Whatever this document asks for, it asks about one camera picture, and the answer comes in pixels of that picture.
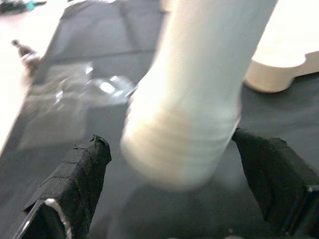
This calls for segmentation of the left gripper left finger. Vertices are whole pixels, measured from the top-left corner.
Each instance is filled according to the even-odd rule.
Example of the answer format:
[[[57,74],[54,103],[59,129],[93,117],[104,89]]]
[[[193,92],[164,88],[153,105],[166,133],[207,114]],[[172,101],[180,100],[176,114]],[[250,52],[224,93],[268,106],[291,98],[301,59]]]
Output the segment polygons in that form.
[[[110,162],[110,146],[100,136],[75,145],[27,202],[24,238],[85,239]]]

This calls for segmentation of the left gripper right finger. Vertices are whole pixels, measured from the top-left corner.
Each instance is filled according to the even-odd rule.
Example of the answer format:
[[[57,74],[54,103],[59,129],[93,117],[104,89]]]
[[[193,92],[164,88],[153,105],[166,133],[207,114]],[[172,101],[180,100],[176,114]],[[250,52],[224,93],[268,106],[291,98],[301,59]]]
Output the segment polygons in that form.
[[[233,141],[264,221],[282,236],[317,236],[319,174],[280,138],[237,128]]]

